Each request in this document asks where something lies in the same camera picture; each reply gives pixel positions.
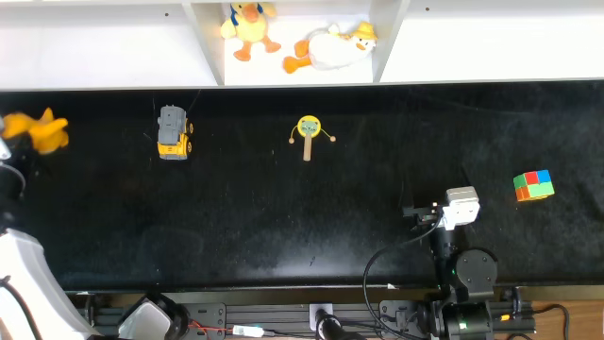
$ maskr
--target yellow hat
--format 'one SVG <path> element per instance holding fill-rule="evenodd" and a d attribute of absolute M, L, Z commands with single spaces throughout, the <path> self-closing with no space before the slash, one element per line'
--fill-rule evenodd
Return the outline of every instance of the yellow hat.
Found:
<path fill-rule="evenodd" d="M 377 40 L 378 37 L 374 33 L 374 26 L 367 23 L 362 22 L 357 28 L 356 31 L 352 32 L 352 35 L 361 39 L 369 39 L 369 40 Z"/>

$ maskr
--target blue cube square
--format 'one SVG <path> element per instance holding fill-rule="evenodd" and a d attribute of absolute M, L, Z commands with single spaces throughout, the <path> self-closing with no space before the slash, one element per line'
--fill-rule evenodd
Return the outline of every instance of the blue cube square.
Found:
<path fill-rule="evenodd" d="M 539 179 L 540 183 L 545 183 L 545 182 L 551 181 L 551 177 L 549 176 L 549 171 L 547 171 L 547 170 L 537 171 L 537 178 Z"/>

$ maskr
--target wooden handle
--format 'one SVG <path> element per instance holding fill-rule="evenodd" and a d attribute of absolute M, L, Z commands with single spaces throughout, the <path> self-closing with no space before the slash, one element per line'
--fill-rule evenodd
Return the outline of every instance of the wooden handle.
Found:
<path fill-rule="evenodd" d="M 310 161 L 310 152 L 312 150 L 312 136 L 310 133 L 307 133 L 304 136 L 304 157 L 302 158 L 304 161 Z"/>

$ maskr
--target orange beak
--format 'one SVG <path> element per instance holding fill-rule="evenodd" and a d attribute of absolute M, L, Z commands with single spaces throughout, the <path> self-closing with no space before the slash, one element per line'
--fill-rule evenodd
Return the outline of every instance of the orange beak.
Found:
<path fill-rule="evenodd" d="M 258 7 L 254 4 L 246 5 L 242 11 L 243 17 L 250 23 L 256 23 L 258 21 Z"/>

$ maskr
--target orange plush toy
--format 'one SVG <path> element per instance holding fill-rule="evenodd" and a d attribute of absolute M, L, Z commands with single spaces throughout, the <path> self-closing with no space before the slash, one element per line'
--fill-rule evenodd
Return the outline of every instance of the orange plush toy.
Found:
<path fill-rule="evenodd" d="M 50 108 L 46 109 L 40 120 L 35 120 L 21 112 L 11 113 L 4 117 L 4 125 L 2 138 L 10 139 L 27 132 L 31 136 L 34 149 L 42 155 L 49 154 L 69 143 L 67 132 L 63 130 L 67 127 L 67 119 L 55 119 Z"/>

